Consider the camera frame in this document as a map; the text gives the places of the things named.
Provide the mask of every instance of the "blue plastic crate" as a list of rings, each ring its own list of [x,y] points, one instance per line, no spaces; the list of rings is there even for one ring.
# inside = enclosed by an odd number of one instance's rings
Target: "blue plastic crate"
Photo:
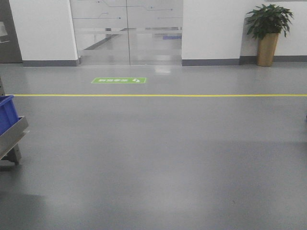
[[[18,121],[18,115],[13,104],[14,96],[0,97],[0,135]]]

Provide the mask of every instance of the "gold planter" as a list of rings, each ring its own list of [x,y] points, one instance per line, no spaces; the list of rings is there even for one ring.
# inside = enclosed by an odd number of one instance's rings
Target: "gold planter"
[[[258,66],[271,66],[279,34],[267,34],[258,43]]]

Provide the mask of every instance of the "glass door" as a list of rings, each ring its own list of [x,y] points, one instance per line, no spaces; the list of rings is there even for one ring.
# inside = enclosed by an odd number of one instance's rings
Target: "glass door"
[[[181,64],[183,0],[71,0],[83,65]]]
[[[181,64],[183,0],[127,0],[130,63]]]
[[[130,64],[126,0],[71,0],[82,65]]]

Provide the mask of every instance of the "metal cart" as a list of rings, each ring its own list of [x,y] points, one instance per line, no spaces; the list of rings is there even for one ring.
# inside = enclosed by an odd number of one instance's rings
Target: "metal cart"
[[[5,96],[4,88],[0,76],[0,95]],[[19,117],[19,121],[9,128],[5,133],[0,135],[0,160],[14,162],[19,164],[21,153],[18,147],[18,142],[27,134],[25,129],[28,127],[28,122],[24,116]],[[9,171],[10,166],[0,166],[0,171]]]

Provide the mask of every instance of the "green floor sign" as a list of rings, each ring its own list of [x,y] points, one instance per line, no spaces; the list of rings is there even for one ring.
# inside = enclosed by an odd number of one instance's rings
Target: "green floor sign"
[[[146,78],[95,78],[92,83],[145,83]]]

